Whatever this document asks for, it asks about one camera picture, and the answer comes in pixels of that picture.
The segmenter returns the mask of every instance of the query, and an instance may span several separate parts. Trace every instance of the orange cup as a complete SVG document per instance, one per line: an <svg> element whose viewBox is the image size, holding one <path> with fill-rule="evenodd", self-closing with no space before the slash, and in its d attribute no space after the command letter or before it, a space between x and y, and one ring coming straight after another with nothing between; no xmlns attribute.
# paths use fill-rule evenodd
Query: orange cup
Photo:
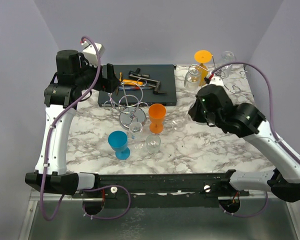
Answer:
<svg viewBox="0 0 300 240"><path fill-rule="evenodd" d="M159 134L163 131L162 124L166 117L166 108L162 104L156 103L149 107L149 119L151 121L150 131L154 134Z"/></svg>

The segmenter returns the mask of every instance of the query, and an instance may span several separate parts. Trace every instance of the gray wall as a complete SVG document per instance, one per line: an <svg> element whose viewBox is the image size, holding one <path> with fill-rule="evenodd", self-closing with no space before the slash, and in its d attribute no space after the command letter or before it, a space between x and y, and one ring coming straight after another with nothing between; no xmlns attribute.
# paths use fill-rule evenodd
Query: gray wall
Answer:
<svg viewBox="0 0 300 240"><path fill-rule="evenodd" d="M277 132L300 153L300 0L284 0L250 62L271 82ZM250 85L257 106L268 114L263 79L253 73ZM300 216L300 201L295 204Z"/></svg>
<svg viewBox="0 0 300 240"><path fill-rule="evenodd" d="M0 0L0 240L18 239L58 48L32 0Z"/></svg>
<svg viewBox="0 0 300 240"><path fill-rule="evenodd" d="M201 49L248 61L282 0L34 0L61 49L90 35L104 63L194 63Z"/></svg>

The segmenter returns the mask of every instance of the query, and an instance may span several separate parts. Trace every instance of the cable clip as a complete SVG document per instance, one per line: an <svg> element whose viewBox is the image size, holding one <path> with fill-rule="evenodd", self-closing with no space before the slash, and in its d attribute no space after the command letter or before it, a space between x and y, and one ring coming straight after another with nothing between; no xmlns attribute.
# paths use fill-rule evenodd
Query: cable clip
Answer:
<svg viewBox="0 0 300 240"><path fill-rule="evenodd" d="M275 140L274 142L275 142L276 144L278 144L278 143L280 143L280 142L282 142L282 141L283 141L283 139L282 139L282 137L280 137L279 140Z"/></svg>

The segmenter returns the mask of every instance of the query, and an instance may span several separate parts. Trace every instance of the blue goblet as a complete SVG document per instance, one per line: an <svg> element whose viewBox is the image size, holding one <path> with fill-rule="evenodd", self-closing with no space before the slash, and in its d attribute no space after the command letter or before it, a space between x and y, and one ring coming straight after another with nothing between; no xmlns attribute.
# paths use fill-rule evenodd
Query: blue goblet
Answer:
<svg viewBox="0 0 300 240"><path fill-rule="evenodd" d="M115 151L119 160L126 160L130 156L128 148L128 136L123 131L114 131L108 137L110 147Z"/></svg>

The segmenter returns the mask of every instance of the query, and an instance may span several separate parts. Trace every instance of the marble surface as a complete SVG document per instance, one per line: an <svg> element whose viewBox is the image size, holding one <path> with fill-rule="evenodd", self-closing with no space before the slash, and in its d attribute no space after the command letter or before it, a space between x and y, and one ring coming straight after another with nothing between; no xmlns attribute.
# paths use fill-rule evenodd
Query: marble surface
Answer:
<svg viewBox="0 0 300 240"><path fill-rule="evenodd" d="M73 118L67 150L67 169L70 172L99 174L173 174L173 173L217 173L229 169L254 172L274 168L256 148L221 129L186 122L182 131L171 127L172 120L184 119L195 101L195 93L184 89L183 83L188 67L178 66L175 71L177 106L166 107L164 130L160 134L161 147L157 154L149 154L146 147L134 149L130 146L130 157L118 160L108 144L108 136L116 130L124 131L119 124L116 110L99 107L98 92L78 105ZM232 70L230 77L243 76L242 68ZM226 79L231 88L236 84L241 93L228 92L234 104L253 103L253 96L246 79ZM142 108L148 115L148 108ZM146 139L150 121L144 126Z"/></svg>

